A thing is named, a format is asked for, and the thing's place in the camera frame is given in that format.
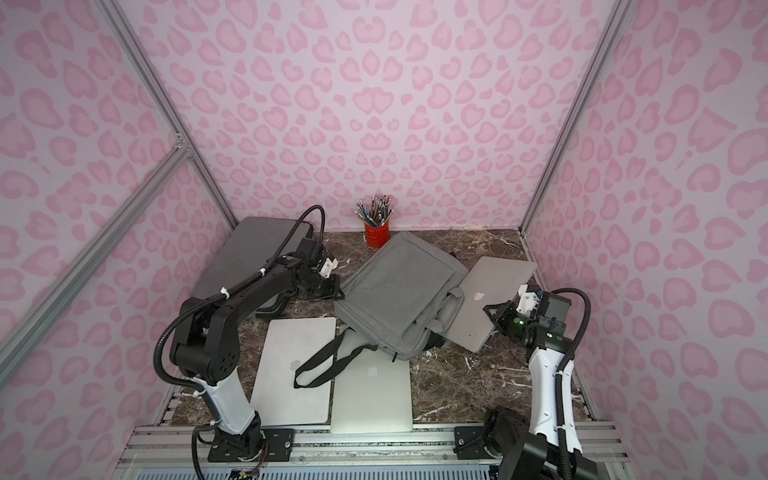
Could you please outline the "aluminium front rail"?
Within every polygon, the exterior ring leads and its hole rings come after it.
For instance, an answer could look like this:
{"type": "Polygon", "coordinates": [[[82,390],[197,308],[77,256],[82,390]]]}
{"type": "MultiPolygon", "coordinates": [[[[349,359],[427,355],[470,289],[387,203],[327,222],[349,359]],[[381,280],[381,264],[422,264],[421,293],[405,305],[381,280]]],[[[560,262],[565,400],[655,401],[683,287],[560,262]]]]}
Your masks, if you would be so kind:
{"type": "MultiPolygon", "coordinates": [[[[406,433],[337,435],[327,425],[296,426],[288,462],[210,463],[210,479],[495,479],[501,459],[458,460],[453,429],[481,424],[417,424],[406,433]]],[[[117,463],[118,479],[192,479],[189,427],[138,427],[117,463]]]]}

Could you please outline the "bundle of pencils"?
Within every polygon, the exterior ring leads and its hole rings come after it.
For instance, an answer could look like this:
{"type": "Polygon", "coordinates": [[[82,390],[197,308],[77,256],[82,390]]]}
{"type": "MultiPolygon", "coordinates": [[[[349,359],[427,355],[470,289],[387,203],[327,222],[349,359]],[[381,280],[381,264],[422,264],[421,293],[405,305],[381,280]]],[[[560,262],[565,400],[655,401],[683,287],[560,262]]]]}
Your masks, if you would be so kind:
{"type": "Polygon", "coordinates": [[[357,217],[371,228],[388,224],[392,217],[392,199],[388,195],[373,195],[368,202],[358,201],[355,207],[357,217]]]}

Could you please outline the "silver apple laptop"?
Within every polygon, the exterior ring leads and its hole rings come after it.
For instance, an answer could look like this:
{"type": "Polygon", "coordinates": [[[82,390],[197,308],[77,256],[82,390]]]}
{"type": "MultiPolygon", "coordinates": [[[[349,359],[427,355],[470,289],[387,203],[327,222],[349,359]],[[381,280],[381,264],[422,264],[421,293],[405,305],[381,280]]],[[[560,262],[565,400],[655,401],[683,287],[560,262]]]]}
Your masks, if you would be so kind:
{"type": "Polygon", "coordinates": [[[410,363],[362,349],[334,379],[330,431],[337,435],[413,429],[410,363]]]}
{"type": "Polygon", "coordinates": [[[481,257],[459,285],[464,298],[443,337],[470,352],[479,352],[494,330],[484,308],[511,300],[535,269],[536,264],[530,261],[481,257]]]}
{"type": "Polygon", "coordinates": [[[276,319],[269,323],[250,404],[268,427],[324,424],[331,385],[294,387],[295,371],[336,335],[333,317],[276,319]]]}

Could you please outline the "grey laptop bag with strap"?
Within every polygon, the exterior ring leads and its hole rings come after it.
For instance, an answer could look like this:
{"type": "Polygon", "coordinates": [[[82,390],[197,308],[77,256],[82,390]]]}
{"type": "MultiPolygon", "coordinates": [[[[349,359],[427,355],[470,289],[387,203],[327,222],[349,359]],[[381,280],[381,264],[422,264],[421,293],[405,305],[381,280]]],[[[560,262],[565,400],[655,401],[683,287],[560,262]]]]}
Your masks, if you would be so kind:
{"type": "Polygon", "coordinates": [[[393,236],[343,282],[334,313],[346,329],[295,370],[293,387],[318,388],[365,351],[405,361],[444,346],[468,273],[454,255],[413,233],[393,236]]]}

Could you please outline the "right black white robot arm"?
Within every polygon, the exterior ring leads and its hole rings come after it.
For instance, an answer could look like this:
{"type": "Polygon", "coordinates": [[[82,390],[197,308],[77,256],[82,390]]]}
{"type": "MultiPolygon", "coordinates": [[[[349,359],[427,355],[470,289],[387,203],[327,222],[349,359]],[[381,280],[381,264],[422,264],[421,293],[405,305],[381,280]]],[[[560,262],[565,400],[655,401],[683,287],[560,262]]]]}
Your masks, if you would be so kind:
{"type": "Polygon", "coordinates": [[[501,459],[499,479],[597,479],[595,461],[578,439],[572,406],[575,353],[587,333],[592,304],[580,289],[544,291],[524,284],[513,299],[484,312],[507,338],[522,344],[531,376],[529,418],[489,410],[484,448],[501,459]]]}

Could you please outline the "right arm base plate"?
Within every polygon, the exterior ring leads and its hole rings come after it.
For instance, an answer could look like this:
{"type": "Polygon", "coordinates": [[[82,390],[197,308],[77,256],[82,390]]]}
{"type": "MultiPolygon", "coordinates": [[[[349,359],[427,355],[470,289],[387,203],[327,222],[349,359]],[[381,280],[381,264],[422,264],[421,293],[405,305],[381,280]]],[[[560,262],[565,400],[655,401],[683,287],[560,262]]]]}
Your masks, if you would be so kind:
{"type": "Polygon", "coordinates": [[[454,453],[458,460],[486,460],[493,456],[487,451],[483,426],[457,426],[453,429],[454,453]]]}

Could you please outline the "red pencil cup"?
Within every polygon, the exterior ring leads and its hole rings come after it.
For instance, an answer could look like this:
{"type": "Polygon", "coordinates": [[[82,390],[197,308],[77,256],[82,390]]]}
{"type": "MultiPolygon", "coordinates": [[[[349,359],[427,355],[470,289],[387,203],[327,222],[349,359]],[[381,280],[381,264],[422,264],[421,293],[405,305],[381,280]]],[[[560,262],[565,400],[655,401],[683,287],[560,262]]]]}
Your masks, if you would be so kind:
{"type": "Polygon", "coordinates": [[[369,247],[380,249],[390,238],[389,224],[380,226],[365,225],[365,240],[369,247]]]}

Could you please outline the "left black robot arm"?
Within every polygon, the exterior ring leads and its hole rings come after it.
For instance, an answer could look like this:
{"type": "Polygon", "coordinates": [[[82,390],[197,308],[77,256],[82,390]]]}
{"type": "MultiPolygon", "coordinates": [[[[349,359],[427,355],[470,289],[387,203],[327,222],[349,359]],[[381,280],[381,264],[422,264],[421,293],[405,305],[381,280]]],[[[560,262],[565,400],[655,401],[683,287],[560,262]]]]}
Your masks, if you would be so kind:
{"type": "Polygon", "coordinates": [[[190,388],[213,416],[214,444],[240,459],[264,448],[261,421],[250,405],[237,373],[239,328],[252,316],[271,318],[288,301],[304,294],[311,300],[341,300],[334,256],[324,237],[305,237],[291,252],[282,241],[265,265],[231,287],[206,298],[192,297],[161,333],[153,367],[164,382],[190,388]]]}

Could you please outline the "grey laptop sleeve top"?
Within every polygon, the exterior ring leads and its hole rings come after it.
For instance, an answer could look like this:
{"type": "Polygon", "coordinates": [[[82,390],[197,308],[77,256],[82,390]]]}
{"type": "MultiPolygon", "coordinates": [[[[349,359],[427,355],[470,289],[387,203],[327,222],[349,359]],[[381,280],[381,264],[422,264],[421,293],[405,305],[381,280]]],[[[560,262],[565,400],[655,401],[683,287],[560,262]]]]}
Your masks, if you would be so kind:
{"type": "Polygon", "coordinates": [[[299,242],[303,238],[312,238],[313,226],[303,222],[299,226],[290,219],[267,217],[247,217],[233,230],[225,241],[219,253],[210,262],[207,272],[199,280],[190,297],[179,308],[184,312],[194,305],[220,292],[222,287],[233,287],[256,274],[265,266],[275,250],[277,255],[276,269],[287,267],[292,280],[288,283],[287,291],[278,293],[264,301],[263,304],[251,308],[241,316],[240,322],[256,318],[272,318],[277,315],[291,295],[300,291],[295,270],[299,260],[294,256],[299,242]]]}

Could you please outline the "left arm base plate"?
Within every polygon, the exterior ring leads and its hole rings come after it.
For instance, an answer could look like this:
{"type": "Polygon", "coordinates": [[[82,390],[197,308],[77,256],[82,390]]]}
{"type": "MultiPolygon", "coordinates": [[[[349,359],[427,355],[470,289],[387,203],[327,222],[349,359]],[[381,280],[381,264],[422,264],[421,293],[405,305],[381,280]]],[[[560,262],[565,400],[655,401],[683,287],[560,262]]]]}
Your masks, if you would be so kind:
{"type": "Polygon", "coordinates": [[[288,428],[251,429],[234,435],[216,428],[207,460],[210,463],[288,462],[295,430],[288,428]]]}

